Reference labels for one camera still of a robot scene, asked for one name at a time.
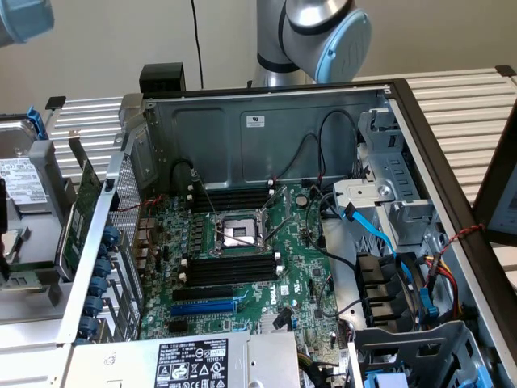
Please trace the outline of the RAM slot with white latches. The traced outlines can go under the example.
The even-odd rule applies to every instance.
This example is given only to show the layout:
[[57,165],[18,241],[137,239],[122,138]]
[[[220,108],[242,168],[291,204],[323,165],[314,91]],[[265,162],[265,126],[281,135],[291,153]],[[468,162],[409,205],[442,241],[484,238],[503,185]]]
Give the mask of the RAM slot with white latches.
[[179,273],[179,280],[187,287],[238,285],[277,280],[276,266],[205,268],[193,267]]
[[241,255],[209,259],[190,259],[186,265],[179,266],[180,272],[191,276],[194,273],[232,273],[232,274],[259,274],[275,272],[277,261],[273,254]]
[[[244,203],[253,203],[257,205],[264,205],[267,199],[261,199],[261,200],[231,200],[231,201],[212,201],[213,204],[244,204]],[[187,204],[193,208],[197,204],[208,204],[208,201],[204,194],[201,195],[193,195],[191,200],[187,200]]]
[[[194,192],[200,192],[201,194],[204,193],[204,189],[201,187],[200,184],[195,185],[193,183],[190,183],[187,185],[187,192],[188,193],[194,193]],[[207,193],[210,196],[224,196],[224,195],[243,195],[243,196],[265,196],[268,197],[272,192],[274,192],[274,189],[265,187],[265,188],[222,188],[222,189],[213,189],[213,190],[207,190]]]

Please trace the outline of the silver CPU chip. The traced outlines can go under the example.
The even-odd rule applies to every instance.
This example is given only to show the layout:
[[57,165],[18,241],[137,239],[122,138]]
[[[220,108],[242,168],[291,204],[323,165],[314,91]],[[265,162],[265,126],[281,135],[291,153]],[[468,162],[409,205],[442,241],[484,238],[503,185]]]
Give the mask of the silver CPU chip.
[[2,235],[3,254],[8,261],[12,261],[20,241],[21,230],[8,230]]

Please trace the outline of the silver hard disk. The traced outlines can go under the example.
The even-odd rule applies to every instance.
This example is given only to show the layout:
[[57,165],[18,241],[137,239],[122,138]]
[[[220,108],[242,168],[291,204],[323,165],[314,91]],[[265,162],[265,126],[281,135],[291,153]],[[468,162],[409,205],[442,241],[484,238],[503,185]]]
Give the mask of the silver hard disk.
[[0,177],[20,213],[45,213],[48,198],[29,151],[37,140],[34,124],[21,116],[0,115]]

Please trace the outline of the green graphics card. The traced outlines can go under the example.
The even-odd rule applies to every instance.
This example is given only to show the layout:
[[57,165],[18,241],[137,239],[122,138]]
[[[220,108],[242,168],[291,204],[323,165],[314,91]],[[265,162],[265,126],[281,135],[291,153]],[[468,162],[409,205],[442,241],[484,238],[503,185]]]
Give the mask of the green graphics card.
[[64,281],[74,280],[82,250],[102,188],[101,181],[90,162],[76,131],[69,132],[70,149],[81,167],[82,175],[75,192],[75,201],[60,236],[55,258],[56,270]]

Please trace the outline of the silver power supply unit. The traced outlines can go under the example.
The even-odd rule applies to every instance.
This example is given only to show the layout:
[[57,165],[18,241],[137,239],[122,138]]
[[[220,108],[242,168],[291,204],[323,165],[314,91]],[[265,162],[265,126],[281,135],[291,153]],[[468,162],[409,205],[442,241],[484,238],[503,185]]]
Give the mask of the silver power supply unit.
[[301,388],[294,335],[248,331],[74,349],[65,388]]

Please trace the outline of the long black expansion slot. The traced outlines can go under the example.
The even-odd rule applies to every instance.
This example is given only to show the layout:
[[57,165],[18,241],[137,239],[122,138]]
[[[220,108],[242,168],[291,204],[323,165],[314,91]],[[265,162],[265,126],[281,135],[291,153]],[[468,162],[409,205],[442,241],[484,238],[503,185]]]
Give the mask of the long black expansion slot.
[[217,285],[209,287],[194,287],[194,288],[181,288],[175,289],[172,292],[172,300],[175,302],[186,302],[186,301],[204,301],[233,298],[233,286],[232,285]]

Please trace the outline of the thin metal locking lever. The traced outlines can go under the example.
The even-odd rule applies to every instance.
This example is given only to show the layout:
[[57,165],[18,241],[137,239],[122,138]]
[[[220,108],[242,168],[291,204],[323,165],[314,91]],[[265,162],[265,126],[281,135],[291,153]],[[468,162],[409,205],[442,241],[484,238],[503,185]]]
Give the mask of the thin metal locking lever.
[[259,247],[259,245],[257,243],[246,241],[245,239],[237,238],[237,237],[225,234],[222,231],[219,231],[218,229],[214,228],[213,231],[215,232],[215,234],[220,234],[220,235],[222,235],[222,236],[224,236],[224,237],[226,237],[228,239],[232,239],[232,240],[237,241],[237,242],[239,242],[241,244],[244,244],[244,245],[247,245],[247,246],[251,246],[251,247]]
[[200,190],[204,194],[204,196],[206,197],[206,199],[208,201],[208,204],[210,205],[212,212],[216,215],[216,209],[211,201],[208,191],[204,185],[204,182],[203,182],[200,174],[194,168],[191,169],[191,178],[192,178],[192,182],[196,186],[197,190]]

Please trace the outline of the blue expansion slot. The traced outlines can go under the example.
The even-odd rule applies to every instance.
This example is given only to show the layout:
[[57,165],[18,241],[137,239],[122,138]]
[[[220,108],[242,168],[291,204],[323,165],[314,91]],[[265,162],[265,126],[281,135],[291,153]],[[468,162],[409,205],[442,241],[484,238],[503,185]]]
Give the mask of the blue expansion slot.
[[215,299],[175,303],[169,307],[169,311],[171,317],[206,314],[235,314],[239,307],[246,305],[247,300],[245,299]]

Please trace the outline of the black box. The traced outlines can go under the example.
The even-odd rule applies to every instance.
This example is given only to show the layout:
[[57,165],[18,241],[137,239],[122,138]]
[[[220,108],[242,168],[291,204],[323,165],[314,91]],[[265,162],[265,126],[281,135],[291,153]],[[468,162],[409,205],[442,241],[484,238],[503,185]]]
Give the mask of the black box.
[[143,94],[186,91],[183,63],[144,65],[139,77],[139,86]]

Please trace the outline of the CPU socket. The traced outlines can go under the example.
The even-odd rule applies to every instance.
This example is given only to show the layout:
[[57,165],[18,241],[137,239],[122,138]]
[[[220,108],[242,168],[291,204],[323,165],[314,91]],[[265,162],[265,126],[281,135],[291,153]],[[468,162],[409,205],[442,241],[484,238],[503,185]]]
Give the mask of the CPU socket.
[[[261,238],[262,227],[258,210],[218,213],[211,222],[213,237],[208,245],[208,254],[214,257],[263,255],[271,251],[271,245]],[[215,234],[213,229],[225,234],[257,243],[259,247],[251,247]]]

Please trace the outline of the silver socket cover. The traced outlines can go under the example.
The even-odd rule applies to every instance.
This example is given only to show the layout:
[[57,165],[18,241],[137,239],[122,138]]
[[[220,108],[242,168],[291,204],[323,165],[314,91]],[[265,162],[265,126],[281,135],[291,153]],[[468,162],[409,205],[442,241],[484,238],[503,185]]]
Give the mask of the silver socket cover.
[[[269,208],[280,198],[284,198],[284,219],[277,226],[271,226],[270,222],[270,214],[271,211]],[[269,198],[265,202],[265,204],[259,209],[258,215],[261,218],[260,225],[262,227],[261,238],[263,242],[272,239],[275,237],[282,228],[287,224],[288,221],[292,220],[292,210],[291,210],[291,194],[286,185],[282,186],[277,190],[273,190],[273,192],[269,195]]]

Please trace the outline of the silver chipset heatsink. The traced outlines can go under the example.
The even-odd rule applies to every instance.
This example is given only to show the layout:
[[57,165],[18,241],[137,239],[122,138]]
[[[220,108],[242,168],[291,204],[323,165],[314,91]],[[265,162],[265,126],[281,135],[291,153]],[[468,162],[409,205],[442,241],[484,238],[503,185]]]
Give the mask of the silver chipset heatsink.
[[274,325],[277,317],[278,314],[262,314],[259,320],[259,332],[263,335],[284,332],[285,327],[277,329]]

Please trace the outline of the open metal PC case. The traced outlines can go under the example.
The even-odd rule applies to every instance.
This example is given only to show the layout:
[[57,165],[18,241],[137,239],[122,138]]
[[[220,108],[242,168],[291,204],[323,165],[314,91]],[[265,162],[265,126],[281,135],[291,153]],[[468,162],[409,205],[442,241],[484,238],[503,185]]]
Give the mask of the open metal PC case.
[[517,388],[517,100],[448,145],[402,80],[127,95],[58,388]]

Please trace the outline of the green Dell motherboard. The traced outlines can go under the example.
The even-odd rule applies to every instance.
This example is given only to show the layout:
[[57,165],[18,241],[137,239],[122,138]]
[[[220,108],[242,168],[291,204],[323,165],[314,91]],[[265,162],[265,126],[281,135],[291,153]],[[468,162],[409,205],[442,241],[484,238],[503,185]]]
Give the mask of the green Dell motherboard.
[[[331,262],[323,254],[325,237],[317,218],[317,207],[296,206],[296,196],[306,195],[306,188],[292,185],[292,220],[267,243],[277,261],[278,279],[233,286],[232,299],[245,299],[247,305],[235,314],[206,314],[171,317],[169,307],[175,303],[172,292],[187,286],[179,280],[179,266],[190,259],[219,258],[208,254],[213,237],[214,213],[193,213],[187,196],[162,200],[138,228],[137,258],[142,266],[141,280],[145,307],[139,336],[143,340],[165,339],[171,335],[168,323],[187,319],[187,335],[224,334],[248,331],[260,335],[262,314],[279,314],[284,307],[292,309],[292,329],[300,352],[316,361],[328,361],[338,351],[338,324],[332,316],[336,307]],[[271,226],[284,219],[284,198],[270,208]]]

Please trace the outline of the black fan housing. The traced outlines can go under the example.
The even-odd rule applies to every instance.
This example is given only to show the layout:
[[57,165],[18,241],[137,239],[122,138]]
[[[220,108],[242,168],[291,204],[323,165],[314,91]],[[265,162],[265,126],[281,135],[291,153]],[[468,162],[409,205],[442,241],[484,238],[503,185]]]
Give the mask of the black fan housing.
[[368,327],[399,333],[426,324],[419,320],[419,290],[424,279],[415,253],[384,257],[359,253],[355,278]]

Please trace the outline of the silver metal disk bay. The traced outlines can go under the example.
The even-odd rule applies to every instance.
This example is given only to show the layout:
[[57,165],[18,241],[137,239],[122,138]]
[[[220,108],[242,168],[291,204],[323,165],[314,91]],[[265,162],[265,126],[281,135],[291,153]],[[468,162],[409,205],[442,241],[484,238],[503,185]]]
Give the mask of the silver metal disk bay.
[[387,108],[359,115],[359,155],[366,177],[377,186],[383,231],[399,250],[432,241],[435,206],[421,189],[419,173],[395,114]]

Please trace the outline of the grey disk bay cage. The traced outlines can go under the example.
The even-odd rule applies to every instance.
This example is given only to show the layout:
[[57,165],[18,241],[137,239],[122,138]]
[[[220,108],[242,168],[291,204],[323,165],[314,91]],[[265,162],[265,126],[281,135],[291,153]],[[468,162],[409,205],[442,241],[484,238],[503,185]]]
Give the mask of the grey disk bay cage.
[[352,388],[495,388],[472,332],[461,321],[429,331],[357,331],[348,354]]

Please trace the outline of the blue plastic latch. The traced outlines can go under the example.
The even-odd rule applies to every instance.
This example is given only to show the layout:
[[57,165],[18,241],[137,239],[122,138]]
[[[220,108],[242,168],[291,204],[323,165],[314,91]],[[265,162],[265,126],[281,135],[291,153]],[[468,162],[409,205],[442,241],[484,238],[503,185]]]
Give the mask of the blue plastic latch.
[[419,300],[419,320],[421,323],[431,323],[439,317],[439,309],[432,303],[427,287],[422,287],[419,290]]

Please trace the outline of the blue plastic disk rail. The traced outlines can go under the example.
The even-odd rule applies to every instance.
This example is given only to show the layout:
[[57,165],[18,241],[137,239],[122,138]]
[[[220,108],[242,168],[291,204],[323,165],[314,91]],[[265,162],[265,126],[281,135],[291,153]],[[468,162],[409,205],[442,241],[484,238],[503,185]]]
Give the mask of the blue plastic disk rail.
[[44,122],[42,120],[41,114],[34,108],[33,105],[29,107],[27,110],[27,118],[33,124],[36,137],[38,140],[48,140],[48,135],[46,133],[46,128]]

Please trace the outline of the silver drive bracket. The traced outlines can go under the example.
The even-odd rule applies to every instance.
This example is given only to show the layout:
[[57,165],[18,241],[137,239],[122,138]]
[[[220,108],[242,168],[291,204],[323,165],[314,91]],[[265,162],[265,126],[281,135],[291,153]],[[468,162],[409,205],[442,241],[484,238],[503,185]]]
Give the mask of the silver drive bracket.
[[344,218],[347,218],[346,207],[352,203],[370,222],[377,221],[377,211],[382,209],[382,205],[396,199],[394,190],[385,179],[372,182],[366,179],[342,179],[335,182],[332,188],[337,212]]

